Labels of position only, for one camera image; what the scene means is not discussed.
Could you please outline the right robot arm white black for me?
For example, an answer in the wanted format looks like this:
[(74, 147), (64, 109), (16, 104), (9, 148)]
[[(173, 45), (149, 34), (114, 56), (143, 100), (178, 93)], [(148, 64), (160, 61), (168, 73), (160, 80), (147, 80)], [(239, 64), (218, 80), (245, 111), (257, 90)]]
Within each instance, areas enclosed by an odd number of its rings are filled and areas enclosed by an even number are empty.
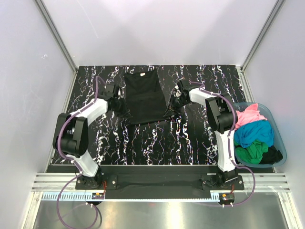
[(208, 124), (214, 131), (218, 148), (218, 171), (214, 182), (223, 185), (238, 178), (234, 157), (234, 129), (238, 120), (231, 96), (228, 93), (216, 94), (203, 89), (199, 83), (179, 80), (171, 94), (164, 117), (178, 115), (181, 108), (197, 103), (206, 108)]

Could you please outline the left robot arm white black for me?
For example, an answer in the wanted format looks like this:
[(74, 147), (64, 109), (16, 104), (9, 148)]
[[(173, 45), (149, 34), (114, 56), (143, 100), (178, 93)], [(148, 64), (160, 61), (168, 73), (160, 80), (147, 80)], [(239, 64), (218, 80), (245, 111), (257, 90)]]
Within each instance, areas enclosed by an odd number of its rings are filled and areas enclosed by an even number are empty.
[(88, 151), (88, 128), (109, 111), (123, 119), (132, 116), (122, 96), (121, 87), (115, 84), (97, 90), (97, 95), (77, 111), (59, 114), (54, 132), (53, 148), (61, 157), (75, 164), (80, 172), (78, 180), (93, 189), (98, 189), (105, 182), (102, 180), (100, 166)]

